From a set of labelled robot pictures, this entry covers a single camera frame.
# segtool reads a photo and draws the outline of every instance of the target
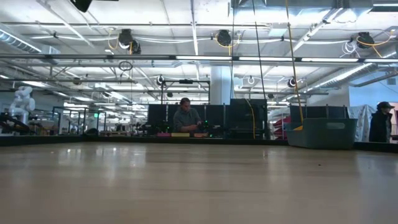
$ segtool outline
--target white curtain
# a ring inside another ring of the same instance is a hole
[[[363,106],[352,106],[348,108],[349,118],[358,119],[356,126],[355,141],[356,142],[368,142],[369,132],[371,128],[372,114],[376,112],[376,109],[369,105]]]

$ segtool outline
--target man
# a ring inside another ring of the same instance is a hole
[[[191,108],[191,101],[188,98],[182,98],[180,108],[174,114],[173,132],[190,133],[197,130],[200,124],[199,114]]]
[[[377,112],[372,114],[370,142],[390,143],[391,118],[390,110],[395,108],[388,102],[381,102],[377,105]]]

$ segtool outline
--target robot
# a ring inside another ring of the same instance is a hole
[[[30,97],[32,90],[32,87],[20,86],[8,110],[10,116],[19,116],[19,121],[24,124],[28,123],[29,112],[35,110],[35,100]]]

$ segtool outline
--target black jacket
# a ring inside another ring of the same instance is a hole
[[[390,142],[388,136],[391,135],[391,118],[392,114],[383,114],[381,111],[377,111],[372,114],[371,130],[369,134],[370,142]]]

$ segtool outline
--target plastic storage bin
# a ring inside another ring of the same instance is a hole
[[[287,131],[289,145],[310,149],[351,149],[357,119],[307,118],[303,130]]]

